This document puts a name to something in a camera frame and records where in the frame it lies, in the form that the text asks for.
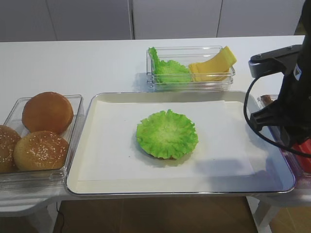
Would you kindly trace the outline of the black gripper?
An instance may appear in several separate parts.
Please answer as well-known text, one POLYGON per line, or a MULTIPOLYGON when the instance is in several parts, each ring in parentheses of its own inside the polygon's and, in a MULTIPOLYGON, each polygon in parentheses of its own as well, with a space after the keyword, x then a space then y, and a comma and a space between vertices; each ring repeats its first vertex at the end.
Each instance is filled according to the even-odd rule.
POLYGON ((311 136, 311 46, 302 44, 292 72, 284 75, 278 98, 250 115, 250 125, 261 131, 278 126, 283 143, 303 143, 311 136))

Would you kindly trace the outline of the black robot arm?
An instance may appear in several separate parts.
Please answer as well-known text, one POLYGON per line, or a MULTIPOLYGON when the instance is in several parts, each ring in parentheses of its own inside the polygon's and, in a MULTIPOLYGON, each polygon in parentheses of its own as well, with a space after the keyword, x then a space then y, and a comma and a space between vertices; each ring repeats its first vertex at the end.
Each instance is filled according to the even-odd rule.
POLYGON ((311 137, 311 2, 305 1, 302 24, 306 30, 301 45, 254 55, 249 61, 252 77, 282 73, 278 98, 250 115, 250 125, 259 132, 264 126, 278 126, 285 146, 301 144, 311 137))

